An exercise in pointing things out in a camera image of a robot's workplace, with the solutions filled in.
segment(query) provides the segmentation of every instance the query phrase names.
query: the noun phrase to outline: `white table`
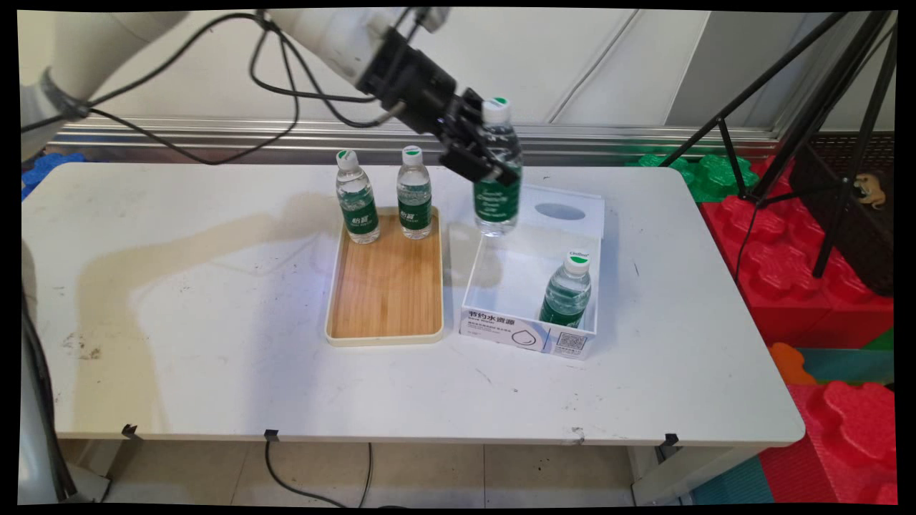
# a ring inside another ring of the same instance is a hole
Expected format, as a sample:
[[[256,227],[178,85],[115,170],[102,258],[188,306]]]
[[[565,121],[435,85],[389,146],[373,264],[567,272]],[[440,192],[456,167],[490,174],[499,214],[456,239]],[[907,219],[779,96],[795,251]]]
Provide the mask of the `white table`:
[[[377,205],[397,167],[365,167]],[[71,163],[22,205],[36,327],[63,438],[627,445],[639,504],[670,499],[802,418],[680,175],[525,169],[606,202],[588,360],[458,334],[480,235],[471,185],[431,167],[445,336],[337,348],[322,323],[341,226],[335,167]],[[676,433],[684,446],[655,466]]]

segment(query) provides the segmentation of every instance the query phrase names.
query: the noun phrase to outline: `robotic arm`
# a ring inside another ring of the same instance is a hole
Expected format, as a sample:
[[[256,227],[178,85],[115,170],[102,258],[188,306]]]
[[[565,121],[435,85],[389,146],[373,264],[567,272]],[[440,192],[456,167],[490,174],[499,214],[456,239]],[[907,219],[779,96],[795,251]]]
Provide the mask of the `robotic arm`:
[[[490,176],[506,185],[518,175],[486,150],[479,135],[482,99],[413,49],[392,24],[390,9],[268,9],[273,23],[362,93],[418,134],[443,144],[440,163],[470,181]],[[430,32],[449,7],[418,7],[417,22]],[[68,120],[86,116],[85,102],[124,62],[187,15],[58,13],[54,61],[42,80],[19,86],[22,126],[55,115],[64,119],[22,134],[22,160],[37,153]]]
[[[448,7],[419,7],[417,27],[434,32]],[[445,149],[440,163],[470,181],[492,177],[503,184],[518,175],[494,158],[480,136],[482,99],[409,46],[390,10],[269,9],[271,21],[362,93],[381,102],[388,115],[418,134],[436,136]],[[89,114],[89,99],[122,64],[188,15],[151,13],[58,13],[54,60],[41,80],[19,85],[21,158],[41,150],[68,121]],[[53,393],[38,335],[31,325],[23,287],[22,388],[19,504],[79,499],[54,433]]]

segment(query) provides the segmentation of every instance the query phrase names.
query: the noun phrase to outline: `white bottle cap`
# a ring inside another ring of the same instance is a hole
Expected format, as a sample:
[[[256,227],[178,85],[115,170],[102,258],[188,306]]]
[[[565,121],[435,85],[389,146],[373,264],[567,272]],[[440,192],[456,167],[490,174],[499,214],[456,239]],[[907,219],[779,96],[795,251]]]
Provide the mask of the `white bottle cap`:
[[[404,147],[404,149],[401,150],[401,159],[406,165],[421,165],[423,164],[423,150],[416,145]]]
[[[494,97],[484,101],[484,123],[505,124],[509,121],[509,101],[505,98]]]
[[[566,259],[563,261],[563,267],[571,274],[582,275],[588,271],[588,264],[591,262],[591,254],[585,250],[576,248],[570,250],[566,255]]]
[[[356,152],[352,150],[341,150],[337,152],[337,166],[341,170],[356,170],[359,167],[359,160],[356,158]]]

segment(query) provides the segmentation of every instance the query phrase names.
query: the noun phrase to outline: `qr code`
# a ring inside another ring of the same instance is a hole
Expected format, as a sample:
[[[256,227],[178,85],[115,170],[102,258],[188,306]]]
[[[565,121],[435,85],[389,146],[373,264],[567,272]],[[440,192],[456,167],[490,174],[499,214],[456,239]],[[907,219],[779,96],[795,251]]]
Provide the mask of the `qr code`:
[[[557,350],[567,354],[578,355],[585,347],[585,336],[576,334],[560,333],[557,340]]]

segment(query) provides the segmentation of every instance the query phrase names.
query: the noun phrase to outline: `black tripod leg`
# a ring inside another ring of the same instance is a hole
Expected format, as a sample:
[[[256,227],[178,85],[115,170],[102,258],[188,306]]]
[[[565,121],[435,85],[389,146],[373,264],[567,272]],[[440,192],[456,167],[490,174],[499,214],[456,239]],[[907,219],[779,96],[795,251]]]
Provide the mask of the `black tripod leg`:
[[[868,49],[878,38],[878,33],[890,16],[890,11],[872,11],[862,23],[853,40],[849,42],[840,59],[824,78],[823,82],[814,91],[814,94],[805,103],[798,117],[782,140],[780,151],[777,152],[773,162],[770,163],[766,173],[760,178],[751,196],[759,199],[767,198],[770,190],[779,180],[782,171],[789,160],[801,147],[802,143],[811,136],[816,126],[823,121],[823,114],[827,106],[833,105],[833,100],[841,94],[845,87],[855,78],[858,65],[865,59]]]
[[[722,133],[722,142],[725,144],[725,152],[728,154],[728,161],[732,164],[732,173],[735,174],[735,184],[738,185],[738,198],[747,198],[747,186],[744,183],[744,176],[741,175],[741,167],[738,166],[738,157],[735,155],[735,147],[732,145],[732,137],[728,135],[728,126],[724,118],[719,118],[719,132]]]
[[[878,121],[878,112],[881,110],[881,104],[884,103],[884,95],[888,92],[890,78],[897,67],[897,26],[893,28],[888,44],[888,53],[884,55],[884,62],[881,63],[881,71],[878,72],[878,80],[875,83],[875,89],[871,92],[871,99],[868,100],[868,108],[865,111],[865,118],[862,120],[862,128],[859,130],[856,146],[853,147],[853,158],[849,161],[849,168],[843,177],[843,184],[840,186],[840,198],[836,201],[834,213],[830,217],[830,224],[826,227],[821,244],[821,252],[817,255],[817,262],[814,264],[813,275],[820,278],[823,270],[827,266],[827,259],[830,257],[830,250],[834,247],[836,239],[836,230],[843,221],[846,204],[849,202],[855,181],[856,174],[862,167],[862,159],[865,157],[865,148],[868,140],[871,139],[871,133],[875,129],[875,122]]]
[[[738,96],[735,97],[734,100],[729,102],[725,107],[722,108],[721,111],[716,113],[715,116],[713,116],[708,122],[706,122],[702,127],[700,127],[700,130],[696,131],[696,133],[694,133],[693,136],[690,137],[690,139],[688,139],[687,141],[683,143],[683,145],[678,147],[678,149],[675,150],[674,153],[668,156],[664,161],[662,161],[659,166],[661,167],[670,166],[671,163],[673,163],[675,159],[682,156],[683,153],[686,152],[690,147],[695,145],[697,141],[700,141],[700,139],[706,136],[709,133],[709,131],[713,130],[713,127],[715,127],[715,125],[718,123],[719,118],[725,118],[726,116],[731,115],[733,111],[735,111],[741,104],[745,102],[745,100],[750,98],[750,95],[756,93],[757,90],[760,89],[761,86],[766,84],[767,81],[772,79],[774,75],[776,75],[777,73],[780,72],[780,70],[785,68],[787,64],[792,62],[793,59],[798,57],[799,54],[801,54],[808,47],[810,47],[814,41],[816,41],[824,32],[826,32],[827,30],[830,30],[830,27],[833,27],[834,25],[836,25],[836,22],[840,21],[840,19],[842,19],[843,16],[845,15],[846,15],[846,12],[839,12],[839,13],[833,13],[830,16],[828,16],[823,22],[821,22],[821,25],[818,25],[817,27],[815,27],[814,30],[812,30],[807,36],[805,36],[804,39],[799,41],[797,45],[792,47],[792,49],[786,52],[784,56],[780,57],[779,60],[774,62],[773,65],[770,66],[768,70],[764,71],[763,74],[757,77],[757,79],[753,81],[747,88],[745,88],[743,92],[739,93]]]

